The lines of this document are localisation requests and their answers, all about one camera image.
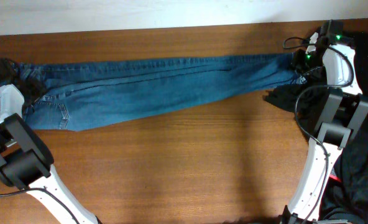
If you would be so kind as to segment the blue denim jeans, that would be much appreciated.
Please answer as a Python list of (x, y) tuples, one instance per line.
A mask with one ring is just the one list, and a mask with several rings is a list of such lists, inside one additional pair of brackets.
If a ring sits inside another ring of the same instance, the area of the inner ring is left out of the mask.
[(292, 59), (289, 53), (22, 63), (20, 78), (46, 89), (24, 120), (32, 129), (84, 131), (301, 83)]

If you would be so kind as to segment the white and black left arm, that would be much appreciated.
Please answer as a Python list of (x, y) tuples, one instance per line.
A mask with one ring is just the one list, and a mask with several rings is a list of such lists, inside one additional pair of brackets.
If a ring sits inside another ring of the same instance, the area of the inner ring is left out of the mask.
[(45, 92), (38, 80), (21, 78), (18, 63), (0, 58), (0, 181), (17, 189), (0, 197), (29, 194), (60, 223), (99, 223), (62, 182), (52, 153), (23, 120)]

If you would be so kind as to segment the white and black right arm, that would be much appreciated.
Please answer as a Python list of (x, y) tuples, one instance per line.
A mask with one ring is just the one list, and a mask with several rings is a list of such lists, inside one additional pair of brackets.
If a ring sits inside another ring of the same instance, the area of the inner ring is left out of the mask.
[(354, 40), (343, 35), (343, 23), (330, 20), (296, 47), (293, 65), (313, 90), (324, 96), (301, 131), (309, 138), (308, 156), (296, 192), (280, 216), (281, 223), (319, 223), (321, 199), (334, 164), (356, 136), (368, 114), (354, 69)]

